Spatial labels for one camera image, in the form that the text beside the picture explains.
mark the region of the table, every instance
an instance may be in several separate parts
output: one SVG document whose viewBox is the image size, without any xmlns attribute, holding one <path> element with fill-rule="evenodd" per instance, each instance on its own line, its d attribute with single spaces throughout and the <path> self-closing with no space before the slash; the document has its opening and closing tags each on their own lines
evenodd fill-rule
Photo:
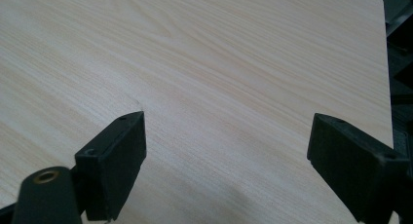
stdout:
<svg viewBox="0 0 413 224">
<path fill-rule="evenodd" d="M 392 146 L 382 0 L 0 0 L 0 205 L 143 110 L 115 223 L 356 223 L 306 159 L 316 112 Z"/>
</svg>

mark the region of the light wood surface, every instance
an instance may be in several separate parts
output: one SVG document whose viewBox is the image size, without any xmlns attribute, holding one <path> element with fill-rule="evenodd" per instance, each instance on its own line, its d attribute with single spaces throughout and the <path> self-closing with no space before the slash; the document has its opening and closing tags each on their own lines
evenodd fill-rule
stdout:
<svg viewBox="0 0 413 224">
<path fill-rule="evenodd" d="M 143 109 L 115 223 L 356 223 L 306 159 L 313 115 L 392 146 L 381 0 L 0 0 L 0 205 Z"/>
</svg>

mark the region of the dark floor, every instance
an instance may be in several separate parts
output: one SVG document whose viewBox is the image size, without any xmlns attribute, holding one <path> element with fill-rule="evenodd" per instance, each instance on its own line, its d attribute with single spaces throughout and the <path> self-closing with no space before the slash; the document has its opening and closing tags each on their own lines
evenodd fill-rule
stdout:
<svg viewBox="0 0 413 224">
<path fill-rule="evenodd" d="M 392 45 L 388 45 L 389 77 L 391 95 L 413 94 L 413 89 L 399 82 L 394 76 L 413 61 L 413 54 L 406 55 Z M 413 156 L 413 136 L 409 134 L 407 123 L 413 121 L 413 105 L 392 105 L 394 149 L 404 155 Z"/>
</svg>

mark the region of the wooden table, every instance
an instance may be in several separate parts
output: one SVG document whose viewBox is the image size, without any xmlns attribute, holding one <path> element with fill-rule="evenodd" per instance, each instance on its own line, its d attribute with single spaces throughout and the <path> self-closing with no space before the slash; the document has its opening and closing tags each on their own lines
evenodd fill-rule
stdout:
<svg viewBox="0 0 413 224">
<path fill-rule="evenodd" d="M 392 146 L 382 0 L 0 0 L 0 205 L 143 109 L 115 223 L 356 223 L 306 159 L 316 112 Z"/>
</svg>

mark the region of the wood grain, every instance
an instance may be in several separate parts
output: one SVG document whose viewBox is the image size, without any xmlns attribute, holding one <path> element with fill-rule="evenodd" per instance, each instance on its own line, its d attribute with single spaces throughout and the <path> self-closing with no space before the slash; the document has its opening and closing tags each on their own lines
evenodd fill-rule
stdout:
<svg viewBox="0 0 413 224">
<path fill-rule="evenodd" d="M 143 109 L 116 223 L 356 223 L 306 159 L 313 115 L 392 146 L 381 0 L 0 0 L 0 205 Z"/>
</svg>

